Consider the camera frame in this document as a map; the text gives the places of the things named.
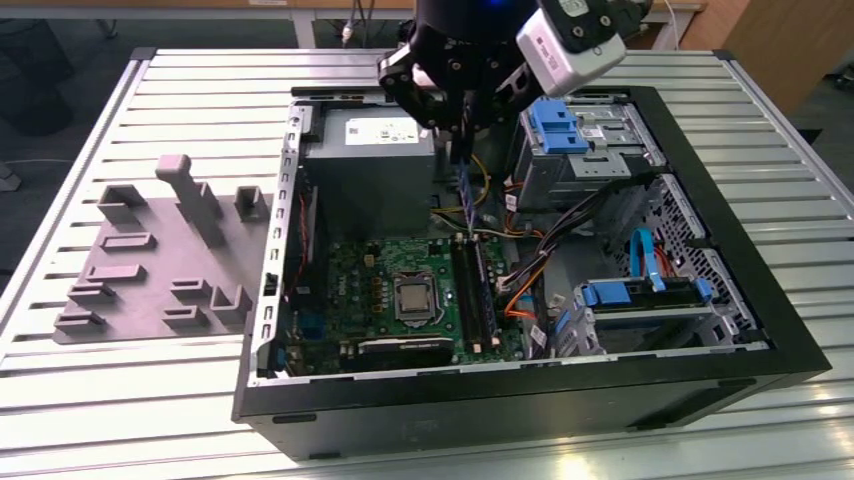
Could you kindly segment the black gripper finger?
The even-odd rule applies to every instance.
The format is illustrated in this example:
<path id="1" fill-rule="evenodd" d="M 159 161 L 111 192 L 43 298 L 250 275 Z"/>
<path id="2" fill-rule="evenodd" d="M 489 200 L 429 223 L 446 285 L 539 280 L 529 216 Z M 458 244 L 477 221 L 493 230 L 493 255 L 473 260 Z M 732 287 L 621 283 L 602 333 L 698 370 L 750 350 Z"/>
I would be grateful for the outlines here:
<path id="1" fill-rule="evenodd" d="M 527 64 L 502 81 L 493 71 L 486 72 L 478 88 L 466 96 L 467 128 L 479 132 L 495 123 L 505 123 L 541 97 L 542 86 Z"/>
<path id="2" fill-rule="evenodd" d="M 378 63 L 378 82 L 417 122 L 446 132 L 463 131 L 463 46 L 406 43 Z"/>

